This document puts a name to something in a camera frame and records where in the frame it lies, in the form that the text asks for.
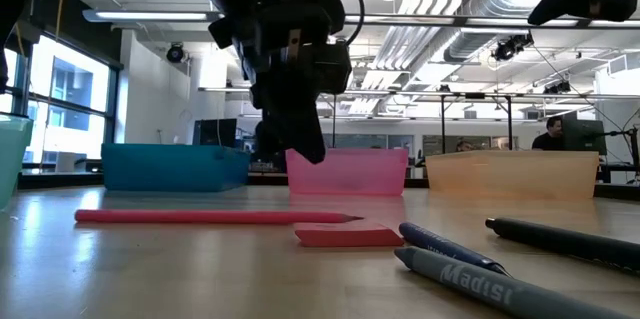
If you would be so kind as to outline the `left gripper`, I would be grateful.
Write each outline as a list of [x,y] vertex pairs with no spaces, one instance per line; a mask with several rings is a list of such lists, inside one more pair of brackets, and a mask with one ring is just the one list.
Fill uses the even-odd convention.
[[251,82],[253,104],[263,109],[255,127],[256,151],[272,155],[292,149],[312,164],[323,162],[326,147],[315,104],[319,80],[312,64],[313,51],[321,47],[321,14],[229,14],[208,30],[220,48],[234,47]]

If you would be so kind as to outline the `pink pencil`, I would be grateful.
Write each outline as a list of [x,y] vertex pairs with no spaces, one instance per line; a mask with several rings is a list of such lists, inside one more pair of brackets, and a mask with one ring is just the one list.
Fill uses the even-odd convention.
[[332,212],[225,211],[225,210],[105,210],[79,209],[79,223],[180,223],[180,224],[295,224],[347,223],[362,217]]

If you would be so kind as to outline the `blue crayon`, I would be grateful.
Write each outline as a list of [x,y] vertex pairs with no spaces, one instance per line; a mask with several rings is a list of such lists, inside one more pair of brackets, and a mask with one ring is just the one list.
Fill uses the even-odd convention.
[[403,222],[399,225],[399,232],[404,237],[405,241],[413,246],[451,257],[505,276],[510,276],[506,269],[495,260],[416,224]]

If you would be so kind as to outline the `black computer monitor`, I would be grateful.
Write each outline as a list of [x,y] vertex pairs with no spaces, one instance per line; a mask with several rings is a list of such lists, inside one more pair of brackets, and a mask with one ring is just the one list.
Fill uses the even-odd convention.
[[604,125],[601,121],[565,117],[562,123],[563,145],[568,151],[607,154]]
[[236,146],[236,119],[197,120],[194,123],[193,145]]

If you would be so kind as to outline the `pink translucent plastic bin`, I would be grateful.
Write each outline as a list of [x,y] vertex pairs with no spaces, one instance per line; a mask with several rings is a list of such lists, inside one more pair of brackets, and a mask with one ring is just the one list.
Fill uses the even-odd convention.
[[399,196],[404,191],[407,149],[329,148],[312,164],[286,151],[288,185],[295,194]]

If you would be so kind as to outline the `pink printed eraser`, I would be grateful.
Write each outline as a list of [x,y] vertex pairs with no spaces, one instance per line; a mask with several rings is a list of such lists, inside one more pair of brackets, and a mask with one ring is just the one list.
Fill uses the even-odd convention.
[[294,226],[294,233],[305,247],[397,247],[404,244],[392,229],[367,221],[302,223]]

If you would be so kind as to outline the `blue plastic bin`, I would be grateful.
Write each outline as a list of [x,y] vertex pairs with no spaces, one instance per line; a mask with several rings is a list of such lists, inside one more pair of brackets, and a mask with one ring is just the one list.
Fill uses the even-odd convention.
[[104,186],[112,191],[220,192],[246,184],[250,155],[217,145],[104,144]]

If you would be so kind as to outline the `ceiling strip light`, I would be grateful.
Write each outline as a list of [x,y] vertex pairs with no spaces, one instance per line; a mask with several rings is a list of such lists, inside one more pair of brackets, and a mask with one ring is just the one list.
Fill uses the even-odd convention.
[[84,10],[83,17],[89,22],[213,22],[224,17],[219,12],[153,12],[153,11],[102,11]]

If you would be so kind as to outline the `orange translucent plastic bin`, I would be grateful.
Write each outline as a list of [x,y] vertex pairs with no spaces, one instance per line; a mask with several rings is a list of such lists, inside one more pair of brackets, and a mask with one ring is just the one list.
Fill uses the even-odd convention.
[[599,156],[578,151],[469,151],[426,159],[430,191],[449,197],[586,200]]

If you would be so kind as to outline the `large window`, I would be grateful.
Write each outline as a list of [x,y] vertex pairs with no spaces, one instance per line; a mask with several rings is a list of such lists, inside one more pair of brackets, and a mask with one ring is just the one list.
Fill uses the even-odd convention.
[[0,113],[32,121],[23,172],[98,172],[101,147],[113,140],[119,70],[48,35],[11,44],[4,55]]

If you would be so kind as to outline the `grey crayon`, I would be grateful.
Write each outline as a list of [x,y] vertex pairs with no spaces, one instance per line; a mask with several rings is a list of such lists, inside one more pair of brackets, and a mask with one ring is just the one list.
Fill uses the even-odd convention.
[[408,269],[518,319],[633,319],[425,249],[394,254]]

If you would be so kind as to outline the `black pen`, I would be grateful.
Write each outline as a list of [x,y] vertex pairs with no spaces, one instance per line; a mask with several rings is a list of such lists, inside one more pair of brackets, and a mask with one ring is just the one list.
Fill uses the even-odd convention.
[[640,244],[510,218],[487,218],[498,236],[640,276]]

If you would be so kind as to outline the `mint green plastic bin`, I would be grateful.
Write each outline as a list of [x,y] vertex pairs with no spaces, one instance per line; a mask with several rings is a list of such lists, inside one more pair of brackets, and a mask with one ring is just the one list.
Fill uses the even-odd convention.
[[28,117],[0,113],[0,211],[13,196],[32,130],[33,121]]

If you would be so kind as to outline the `black lab rig frame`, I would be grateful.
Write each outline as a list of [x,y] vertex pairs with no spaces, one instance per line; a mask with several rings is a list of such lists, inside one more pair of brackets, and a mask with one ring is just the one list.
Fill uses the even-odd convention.
[[640,90],[578,93],[352,91],[317,101],[330,147],[407,149],[412,157],[476,149],[526,150],[553,116],[601,120],[608,130],[640,124]]

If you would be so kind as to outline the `black aluminium rig frame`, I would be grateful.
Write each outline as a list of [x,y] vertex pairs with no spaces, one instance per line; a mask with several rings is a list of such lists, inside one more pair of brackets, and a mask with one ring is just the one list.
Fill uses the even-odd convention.
[[[19,190],[53,189],[63,187],[97,186],[103,184],[102,173],[44,173],[19,174],[17,188]],[[286,176],[250,176],[249,185],[287,186]],[[640,186],[619,184],[596,184],[594,196],[622,201],[640,203]]]

